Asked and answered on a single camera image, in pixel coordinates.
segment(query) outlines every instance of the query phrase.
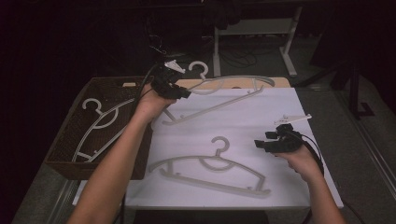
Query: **hanger hook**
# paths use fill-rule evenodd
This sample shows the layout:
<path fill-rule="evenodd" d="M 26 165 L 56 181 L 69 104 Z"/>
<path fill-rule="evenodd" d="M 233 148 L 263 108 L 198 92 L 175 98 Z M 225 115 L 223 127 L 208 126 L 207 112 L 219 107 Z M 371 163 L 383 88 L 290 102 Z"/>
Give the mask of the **hanger hook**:
<path fill-rule="evenodd" d="M 100 101 L 94 99 L 94 98 L 89 98 L 86 99 L 83 103 L 82 103 L 82 108 L 83 109 L 87 109 L 87 103 L 88 102 L 95 102 L 97 104 L 97 107 L 95 109 L 96 113 L 98 113 L 99 115 L 102 115 L 103 112 L 100 110 L 102 108 L 102 104 L 100 103 Z"/>
<path fill-rule="evenodd" d="M 189 70 L 191 71 L 192 67 L 195 66 L 196 64 L 199 64 L 204 67 L 204 72 L 201 73 L 199 76 L 201 77 L 202 80 L 205 80 L 206 79 L 205 76 L 206 76 L 207 72 L 209 71 L 209 68 L 207 67 L 206 63 L 195 61 L 195 62 L 190 63 Z"/>
<path fill-rule="evenodd" d="M 220 153 L 221 153 L 221 152 L 227 151 L 227 149 L 230 147 L 230 141 L 228 141 L 228 139 L 225 138 L 225 137 L 223 137 L 223 136 L 214 137 L 214 138 L 212 139 L 212 143 L 215 143 L 215 142 L 217 142 L 218 140 L 221 140 L 221 141 L 224 142 L 224 147 L 223 147 L 223 148 L 220 147 L 220 148 L 218 148 L 218 149 L 216 150 L 216 156 L 220 156 Z"/>

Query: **clothes hanger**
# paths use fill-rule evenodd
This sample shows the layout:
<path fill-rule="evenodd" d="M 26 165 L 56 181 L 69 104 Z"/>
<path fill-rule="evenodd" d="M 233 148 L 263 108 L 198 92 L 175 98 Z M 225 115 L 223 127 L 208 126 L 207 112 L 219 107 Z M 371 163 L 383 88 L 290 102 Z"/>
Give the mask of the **clothes hanger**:
<path fill-rule="evenodd" d="M 161 175 L 164 175 L 168 178 L 183 180 L 183 181 L 191 182 L 194 184 L 205 185 L 205 186 L 213 187 L 216 189 L 230 190 L 230 191 L 248 193 L 248 194 L 253 194 L 253 195 L 267 195 L 268 193 L 270 193 L 271 190 L 263 189 L 263 184 L 264 184 L 264 179 L 265 179 L 264 175 L 260 174 L 259 172 L 255 171 L 241 163 L 238 163 L 236 161 L 230 161 L 230 160 L 224 159 L 220 156 L 221 152 L 226 151 L 230 147 L 230 142 L 228 141 L 227 138 L 225 138 L 223 136 L 217 136 L 212 139 L 212 143 L 215 143 L 216 141 L 219 141 L 219 140 L 223 141 L 225 146 L 223 148 L 218 148 L 216 150 L 215 156 L 198 156 L 197 155 L 197 156 L 174 157 L 171 159 L 157 161 L 157 162 L 152 163 L 148 167 L 148 171 L 150 173 L 152 173 L 158 167 L 160 167 L 162 165 L 166 165 L 165 169 L 164 168 L 160 169 L 160 173 L 161 173 Z M 235 187 L 235 186 L 210 182 L 210 181 L 206 181 L 206 180 L 202 180 L 202 179 L 197 179 L 194 177 L 187 177 L 187 176 L 182 175 L 182 173 L 180 173 L 180 172 L 175 172 L 175 170 L 174 170 L 174 162 L 175 161 L 184 161 L 184 160 L 198 160 L 207 170 L 213 171 L 213 172 L 228 171 L 234 167 L 237 167 L 237 168 L 243 169 L 243 170 L 257 176 L 258 181 L 255 184 L 255 186 L 248 186 L 244 189 L 244 188 L 240 188 L 240 187 Z M 222 161 L 222 162 L 227 163 L 227 165 L 219 168 L 219 167 L 214 167 L 214 166 L 210 165 L 209 163 L 207 163 L 207 161 Z"/>
<path fill-rule="evenodd" d="M 261 85 L 259 87 L 258 83 L 257 83 L 258 81 L 265 82 L 265 83 L 271 85 L 272 87 L 275 86 L 275 82 L 269 77 L 231 76 L 231 77 L 216 77 L 216 78 L 210 78 L 210 79 L 209 78 L 205 78 L 205 75 L 207 74 L 207 71 L 208 71 L 207 65 L 205 63 L 193 62 L 193 63 L 191 63 L 189 65 L 189 70 L 192 70 L 192 67 L 195 66 L 196 64 L 202 65 L 204 67 L 205 71 L 200 74 L 200 77 L 201 77 L 202 81 L 188 89 L 188 91 L 191 91 L 192 93 L 199 94 L 199 95 L 212 94 L 212 93 L 214 93 L 214 92 L 216 92 L 216 91 L 221 89 L 221 87 L 224 85 L 224 81 L 225 80 L 233 79 L 233 78 L 249 78 L 251 80 L 251 82 L 252 82 L 253 91 L 247 91 L 247 94 L 245 94 L 245 95 L 236 97 L 236 98 L 234 98 L 234 99 L 232 99 L 230 101 L 227 101 L 227 102 L 224 102 L 224 103 L 209 107 L 208 109 L 204 109 L 202 111 L 193 113 L 191 115 L 182 116 L 179 119 L 175 118 L 175 116 L 167 108 L 165 108 L 163 110 L 163 112 L 171 119 L 171 121 L 163 120 L 163 124 L 165 124 L 165 125 L 174 125 L 174 124 L 178 124 L 180 122 L 183 122 L 183 121 L 186 121 L 186 120 L 189 120 L 189 119 L 194 119 L 194 118 L 197 118 L 197 117 L 199 117 L 199 116 L 201 116 L 203 114 L 206 114 L 206 113 L 208 113 L 210 111 L 222 108 L 222 107 L 224 107 L 226 105 L 230 105 L 230 104 L 236 103 L 238 101 L 245 100 L 245 99 L 247 99 L 247 98 L 249 98 L 251 96 L 254 96 L 256 94 L 259 94 L 260 92 L 263 91 L 263 85 Z M 205 85 L 205 84 L 207 84 L 209 82 L 214 82 L 214 81 L 218 81 L 219 82 L 218 86 L 215 89 L 210 90 L 210 91 L 198 91 L 198 90 L 196 90 L 199 86 L 202 86 L 202 85 Z"/>
<path fill-rule="evenodd" d="M 99 118 L 91 125 L 91 127 L 88 129 L 87 132 L 85 132 L 84 136 L 79 141 L 78 147 L 76 149 L 76 152 L 75 152 L 75 154 L 73 156 L 72 161 L 76 161 L 77 157 L 80 156 L 80 157 L 83 157 L 83 158 L 87 159 L 85 162 L 91 162 L 91 161 L 95 160 L 103 151 L 105 151 L 106 148 L 108 148 L 108 146 L 110 146 L 116 139 L 118 139 L 120 137 L 120 135 L 122 134 L 122 132 L 124 131 L 125 127 L 123 127 L 118 133 L 116 133 L 116 135 L 114 135 L 99 150 L 95 150 L 93 155 L 88 155 L 86 153 L 80 152 L 82 145 L 84 144 L 85 140 L 87 139 L 88 135 L 91 133 L 92 130 L 94 130 L 94 129 L 103 129 L 103 128 L 108 127 L 109 125 L 111 125 L 117 119 L 117 116 L 119 115 L 119 108 L 124 106 L 124 105 L 128 105 L 129 103 L 131 103 L 133 101 L 134 101 L 134 99 L 130 99 L 130 100 L 124 101 L 124 102 L 120 103 L 119 105 L 116 105 L 113 108 L 107 110 L 106 112 L 102 112 L 100 110 L 102 108 L 102 104 L 100 103 L 99 100 L 94 99 L 94 98 L 86 99 L 82 103 L 82 108 L 83 109 L 87 109 L 87 103 L 88 102 L 96 103 L 97 107 L 96 107 L 95 111 L 96 111 L 96 113 L 99 114 Z M 108 114 L 110 114 L 113 111 L 115 111 L 115 114 L 114 114 L 113 119 L 111 121 L 109 121 L 108 123 L 106 123 L 104 125 L 97 125 L 105 116 L 107 116 Z"/>

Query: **wire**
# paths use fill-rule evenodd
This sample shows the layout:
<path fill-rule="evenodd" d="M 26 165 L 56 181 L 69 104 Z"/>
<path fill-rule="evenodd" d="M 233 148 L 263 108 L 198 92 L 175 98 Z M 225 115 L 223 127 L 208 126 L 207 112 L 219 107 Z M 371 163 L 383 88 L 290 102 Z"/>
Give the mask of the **wire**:
<path fill-rule="evenodd" d="M 228 50 L 230 50 L 230 53 L 236 58 L 236 59 L 240 59 L 240 58 L 245 58 L 245 57 L 247 57 L 247 56 L 251 56 L 251 55 L 253 55 L 253 51 L 254 51 L 254 49 L 252 49 L 252 50 L 249 50 L 249 51 L 247 51 L 247 52 L 245 52 L 245 51 L 243 51 L 243 50 L 241 50 L 241 49 L 238 49 L 238 48 L 236 48 L 236 47 L 234 47 L 234 46 L 228 46 L 227 48 L 230 48 L 230 49 L 228 49 Z"/>
<path fill-rule="evenodd" d="M 344 205 L 346 205 L 346 207 L 348 207 L 352 213 L 356 216 L 356 218 L 361 222 L 361 224 L 365 224 L 365 222 L 363 221 L 363 219 L 361 218 L 361 216 L 358 214 L 358 212 L 353 209 L 353 207 L 347 203 L 344 199 L 341 198 L 341 201 L 344 203 Z"/>
<path fill-rule="evenodd" d="M 158 67 L 158 64 L 155 63 L 154 65 L 151 66 L 151 68 L 148 70 L 146 75 L 142 79 L 142 83 L 140 84 L 139 89 L 137 90 L 137 95 L 140 96 L 142 94 L 143 88 L 145 87 L 146 83 L 148 82 L 149 76 L 151 75 L 152 71 Z M 131 111 L 131 117 L 134 115 L 134 112 L 136 111 L 136 107 L 139 104 L 139 101 L 142 97 L 138 97 L 133 104 L 132 111 Z"/>
<path fill-rule="evenodd" d="M 140 99 L 142 99 L 143 98 L 143 96 L 145 96 L 147 93 L 149 93 L 149 91 L 152 91 L 152 90 L 154 90 L 154 89 L 149 89 L 148 91 L 146 91 L 145 93 L 143 93 L 141 96 L 140 96 Z"/>
<path fill-rule="evenodd" d="M 122 197 L 122 202 L 121 202 L 121 210 L 120 210 L 120 223 L 122 224 L 124 221 L 125 217 L 125 198 L 126 198 L 126 193 Z"/>
<path fill-rule="evenodd" d="M 117 223 L 117 220 L 119 220 L 119 217 L 120 217 L 120 211 L 117 213 L 117 216 L 114 218 L 113 224 Z"/>
<path fill-rule="evenodd" d="M 317 148 L 317 151 L 318 151 L 319 159 L 322 161 L 321 152 L 320 152 L 320 149 L 319 149 L 317 143 L 314 140 L 312 140 L 310 137 L 308 137 L 308 136 L 306 136 L 304 134 L 302 134 L 302 136 L 307 138 L 307 139 L 309 139 L 309 141 L 311 141 L 315 145 L 315 147 Z"/>
<path fill-rule="evenodd" d="M 305 145 L 305 141 L 303 140 L 303 138 L 301 138 L 300 136 L 298 136 L 297 134 L 295 134 L 293 132 L 287 132 L 287 133 L 290 134 L 291 136 L 295 137 L 296 139 L 298 139 L 299 141 L 301 141 Z M 309 212 L 308 212 L 308 214 L 306 214 L 302 224 L 307 224 L 309 222 L 309 220 L 311 220 L 311 217 L 312 217 L 312 209 L 309 209 Z"/>
<path fill-rule="evenodd" d="M 243 58 L 246 60 L 245 63 L 242 63 L 240 61 L 232 59 L 232 58 L 226 56 L 224 53 L 219 52 L 219 56 L 225 63 L 227 63 L 228 65 L 230 65 L 232 67 L 236 67 L 236 68 L 247 68 L 247 67 L 250 67 L 257 63 L 257 57 L 254 55 L 253 55 L 253 60 L 254 60 L 253 62 L 250 62 L 247 58 Z"/>

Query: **black sensor device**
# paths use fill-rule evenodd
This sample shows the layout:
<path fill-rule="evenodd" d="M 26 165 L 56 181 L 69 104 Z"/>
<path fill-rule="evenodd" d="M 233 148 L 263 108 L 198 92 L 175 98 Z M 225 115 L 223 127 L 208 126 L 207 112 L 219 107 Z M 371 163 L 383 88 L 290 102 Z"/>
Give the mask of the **black sensor device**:
<path fill-rule="evenodd" d="M 293 130 L 291 124 L 281 124 L 276 127 L 276 132 L 267 132 L 265 136 L 268 139 L 277 139 L 277 141 L 265 142 L 261 140 L 254 140 L 256 147 L 264 148 L 266 152 L 281 153 L 281 152 L 293 152 L 300 148 L 301 145 L 305 145 L 311 152 L 314 160 L 317 162 L 320 171 L 324 174 L 323 162 L 318 157 L 317 152 L 303 140 L 302 135 Z"/>
<path fill-rule="evenodd" d="M 161 97 L 165 99 L 180 99 L 181 97 L 188 98 L 190 96 L 190 91 L 175 84 L 182 78 L 179 72 L 164 65 L 158 65 L 153 73 L 154 78 L 151 81 L 151 87 Z"/>

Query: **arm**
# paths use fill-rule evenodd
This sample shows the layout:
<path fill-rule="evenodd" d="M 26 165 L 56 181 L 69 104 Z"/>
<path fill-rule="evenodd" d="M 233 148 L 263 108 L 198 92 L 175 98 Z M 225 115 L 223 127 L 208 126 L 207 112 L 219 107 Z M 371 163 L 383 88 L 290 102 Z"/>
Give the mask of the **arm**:
<path fill-rule="evenodd" d="M 289 167 L 298 172 L 308 184 L 315 223 L 346 223 L 332 198 L 326 180 L 308 148 L 302 146 L 294 152 L 274 153 L 274 155 L 286 159 Z"/>
<path fill-rule="evenodd" d="M 140 100 L 134 115 L 113 148 L 93 172 L 81 193 L 78 204 L 68 223 L 111 223 L 134 170 L 134 160 L 147 125 L 166 105 L 155 91 L 147 92 Z"/>

